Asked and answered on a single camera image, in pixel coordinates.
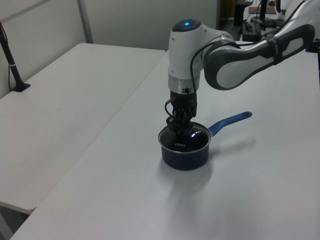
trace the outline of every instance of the table surface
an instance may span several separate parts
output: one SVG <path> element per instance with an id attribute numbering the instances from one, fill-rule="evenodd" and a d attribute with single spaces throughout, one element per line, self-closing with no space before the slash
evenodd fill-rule
<path id="1" fill-rule="evenodd" d="M 253 116 L 213 137 L 204 166 L 179 171 L 158 143 L 166 54 L 12 240 L 319 240 L 317 61 L 301 52 L 229 91 L 202 72 L 196 122 Z"/>
<path id="2" fill-rule="evenodd" d="M 82 43 L 0 100 L 0 206 L 30 214 L 165 51 Z"/>

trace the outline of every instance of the pot rim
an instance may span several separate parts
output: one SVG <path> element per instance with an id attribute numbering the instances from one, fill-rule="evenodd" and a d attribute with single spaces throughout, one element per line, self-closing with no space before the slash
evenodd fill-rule
<path id="1" fill-rule="evenodd" d="M 193 153 L 200 152 L 200 151 L 202 151 L 203 149 L 207 148 L 207 147 L 209 146 L 210 142 L 211 142 L 211 132 L 209 131 L 208 128 L 206 128 L 205 126 L 203 126 L 203 125 L 200 124 L 200 123 L 197 123 L 197 122 L 191 122 L 191 123 L 193 123 L 194 125 L 196 125 L 196 126 L 198 126 L 198 127 L 200 127 L 200 128 L 203 128 L 203 129 L 205 130 L 206 134 L 208 135 L 208 142 L 206 143 L 206 145 L 205 145 L 204 147 L 202 147 L 202 148 L 200 148 L 200 149 L 197 149 L 197 150 L 194 150 L 194 151 L 175 151 L 175 150 L 171 150 L 171 149 L 165 147 L 165 146 L 162 144 L 162 142 L 160 141 L 160 136 L 161 136 L 161 134 L 162 134 L 166 129 L 168 129 L 168 126 L 165 126 L 165 127 L 159 132 L 158 141 L 159 141 L 161 147 L 164 148 L 164 149 L 166 149 L 166 150 L 168 150 L 168 151 L 170 151 L 171 153 L 176 153 L 176 154 L 193 154 Z"/>

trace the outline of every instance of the blue saucepan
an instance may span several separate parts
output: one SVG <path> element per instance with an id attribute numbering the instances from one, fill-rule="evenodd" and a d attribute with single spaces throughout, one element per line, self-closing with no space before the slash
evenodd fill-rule
<path id="1" fill-rule="evenodd" d="M 170 167 L 178 170 L 193 170 L 201 167 L 208 160 L 209 143 L 223 127 L 250 118 L 249 111 L 228 117 L 211 127 L 192 122 L 193 127 L 187 136 L 181 137 L 169 130 L 168 126 L 158 135 L 162 158 Z"/>

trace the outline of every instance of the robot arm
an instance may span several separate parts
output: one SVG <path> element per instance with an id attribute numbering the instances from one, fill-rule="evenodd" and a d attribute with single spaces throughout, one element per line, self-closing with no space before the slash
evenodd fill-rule
<path id="1" fill-rule="evenodd" d="M 170 100 L 166 104 L 171 103 L 173 111 L 167 119 L 168 126 L 179 132 L 195 117 L 194 86 L 199 88 L 202 69 L 210 86 L 230 90 L 254 74 L 304 50 L 318 37 L 318 0 L 293 0 L 286 11 L 284 26 L 275 36 L 244 49 L 227 32 L 211 29 L 199 21 L 189 19 L 177 23 L 169 39 Z"/>

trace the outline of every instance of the blue pot handle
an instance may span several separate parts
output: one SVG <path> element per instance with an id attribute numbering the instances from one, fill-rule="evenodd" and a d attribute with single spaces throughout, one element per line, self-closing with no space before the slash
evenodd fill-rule
<path id="1" fill-rule="evenodd" d="M 215 123 L 211 127 L 209 127 L 209 131 L 211 133 L 211 136 L 213 137 L 214 135 L 216 135 L 225 126 L 228 126 L 230 124 L 234 124 L 234 123 L 242 121 L 244 119 L 248 119 L 251 116 L 252 116 L 252 112 L 245 111 L 245 112 L 240 113 L 238 115 L 231 116 L 231 117 L 228 117 L 228 118 L 223 119 L 221 121 L 218 121 L 217 123 Z"/>

